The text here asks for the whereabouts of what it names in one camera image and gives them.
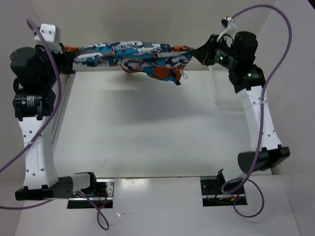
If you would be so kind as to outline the colourful patterned shorts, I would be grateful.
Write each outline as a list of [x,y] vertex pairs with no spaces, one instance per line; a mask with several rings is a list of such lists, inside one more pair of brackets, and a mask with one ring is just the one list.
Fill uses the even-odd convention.
[[116,41],[70,47],[73,62],[86,67],[119,66],[126,73],[145,73],[153,79],[180,85],[194,48],[143,41]]

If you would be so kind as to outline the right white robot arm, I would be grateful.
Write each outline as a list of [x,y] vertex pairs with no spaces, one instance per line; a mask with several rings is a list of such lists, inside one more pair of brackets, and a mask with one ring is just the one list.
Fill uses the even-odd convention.
[[253,172],[271,169],[290,156],[290,149],[282,145],[273,125],[264,73],[254,63],[257,47],[256,35],[241,31],[236,33],[231,46],[222,36],[213,34],[192,53],[203,65],[217,63],[228,70],[249,127],[251,150],[239,153],[236,164],[218,172],[216,188],[221,193],[229,192],[233,182],[242,182]]

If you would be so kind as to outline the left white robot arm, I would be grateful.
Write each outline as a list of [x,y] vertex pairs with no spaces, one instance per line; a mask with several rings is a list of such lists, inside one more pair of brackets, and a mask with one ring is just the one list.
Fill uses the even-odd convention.
[[15,199],[62,199],[77,192],[94,196],[98,191],[94,173],[59,177],[53,158],[51,120],[61,101],[53,86],[60,74],[72,72],[73,53],[64,47],[55,53],[36,45],[15,50],[10,59],[16,75],[12,105],[25,146],[25,179],[22,188],[15,192]]

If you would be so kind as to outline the white perforated plastic basket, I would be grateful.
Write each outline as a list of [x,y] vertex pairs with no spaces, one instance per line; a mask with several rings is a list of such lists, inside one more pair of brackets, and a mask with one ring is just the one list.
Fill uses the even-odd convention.
[[228,70],[219,64],[209,66],[215,103],[222,110],[241,111],[242,103],[229,80]]

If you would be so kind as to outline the aluminium table edge rail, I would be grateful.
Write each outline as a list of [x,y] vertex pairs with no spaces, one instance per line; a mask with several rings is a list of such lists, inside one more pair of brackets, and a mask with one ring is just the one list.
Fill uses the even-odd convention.
[[60,80],[61,80],[61,100],[57,109],[56,114],[53,118],[53,129],[52,129],[52,145],[53,150],[55,150],[59,133],[61,130],[65,110],[67,107],[68,99],[71,93],[73,80],[75,78],[76,71],[73,71],[70,75],[61,74]]

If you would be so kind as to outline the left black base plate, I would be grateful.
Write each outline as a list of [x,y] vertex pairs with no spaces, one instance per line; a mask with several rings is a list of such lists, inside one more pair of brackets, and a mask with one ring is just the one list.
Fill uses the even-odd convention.
[[[93,190],[81,190],[98,208],[113,208],[115,181],[113,179],[97,179]],[[67,202],[67,209],[92,209],[93,205],[86,197],[72,194]]]

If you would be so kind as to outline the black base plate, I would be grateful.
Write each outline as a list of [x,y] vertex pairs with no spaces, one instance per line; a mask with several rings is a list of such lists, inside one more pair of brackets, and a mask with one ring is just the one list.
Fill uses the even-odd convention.
[[247,199],[244,188],[240,188],[233,194],[223,194],[214,177],[200,179],[202,203],[204,207],[245,206]]
[[[97,179],[93,190],[81,190],[98,208],[113,208],[115,181],[113,179]],[[67,209],[92,209],[93,205],[86,197],[72,194],[67,202]]]

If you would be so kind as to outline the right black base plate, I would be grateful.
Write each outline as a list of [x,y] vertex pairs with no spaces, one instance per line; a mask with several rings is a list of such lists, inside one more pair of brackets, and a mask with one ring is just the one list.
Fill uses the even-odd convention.
[[244,188],[240,188],[233,194],[223,194],[214,177],[200,179],[202,203],[204,207],[245,206],[247,199]]

